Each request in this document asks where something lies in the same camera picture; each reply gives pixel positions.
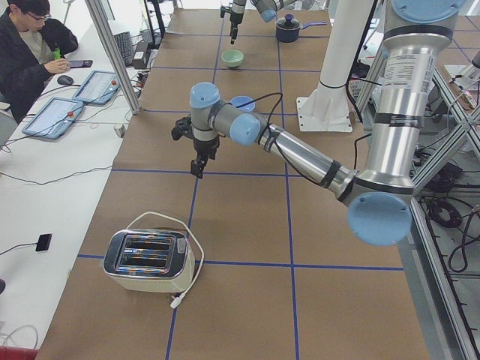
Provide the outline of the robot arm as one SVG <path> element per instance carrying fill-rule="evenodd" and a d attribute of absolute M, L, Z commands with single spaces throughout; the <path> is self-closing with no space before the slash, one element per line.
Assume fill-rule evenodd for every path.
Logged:
<path fill-rule="evenodd" d="M 410 167 L 439 54 L 451 43 L 458 11 L 466 1 L 386 1 L 384 80 L 362 171 L 336 160 L 270 123 L 221 100 L 218 87 L 200 82 L 190 90 L 190 128 L 197 152 L 190 172 L 201 179 L 215 159 L 219 134 L 243 146 L 257 143 L 282 157 L 297 173 L 334 193 L 348 207 L 355 236 L 371 245 L 393 245 L 410 233 Z M 343 131 L 350 126 L 344 95 L 376 1 L 339 1 L 319 83 L 297 98 L 306 131 Z"/>
<path fill-rule="evenodd" d="M 250 3 L 256 8 L 259 15 L 267 23 L 275 18 L 278 11 L 294 2 L 296 2 L 296 0 L 259 0 L 251 1 Z M 231 1 L 227 6 L 222 5 L 220 7 L 221 18 L 224 18 L 226 14 L 229 14 L 229 36 L 231 44 L 234 44 L 235 40 L 237 39 L 239 25 L 242 23 L 246 4 L 246 0 L 234 0 Z"/>

